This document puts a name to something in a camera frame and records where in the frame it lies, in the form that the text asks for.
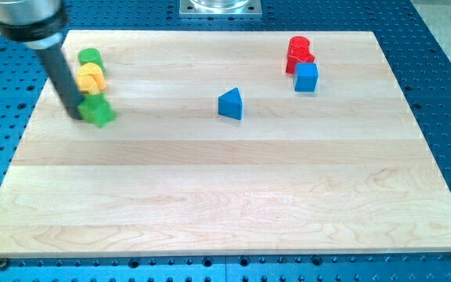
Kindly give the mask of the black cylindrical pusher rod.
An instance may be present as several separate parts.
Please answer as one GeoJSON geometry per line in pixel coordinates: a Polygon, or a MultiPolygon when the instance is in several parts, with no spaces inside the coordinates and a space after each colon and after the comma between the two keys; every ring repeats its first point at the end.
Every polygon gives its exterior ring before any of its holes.
{"type": "Polygon", "coordinates": [[[68,116],[81,120],[78,106],[83,101],[83,95],[77,87],[60,44],[51,45],[47,49],[36,49],[35,52],[48,73],[68,116]]]}

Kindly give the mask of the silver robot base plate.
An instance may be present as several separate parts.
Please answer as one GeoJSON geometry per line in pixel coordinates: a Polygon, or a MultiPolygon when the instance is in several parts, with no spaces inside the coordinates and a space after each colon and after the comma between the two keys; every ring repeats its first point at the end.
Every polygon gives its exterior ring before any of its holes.
{"type": "Polygon", "coordinates": [[[261,0],[179,0],[180,18],[262,17],[261,0]]]}

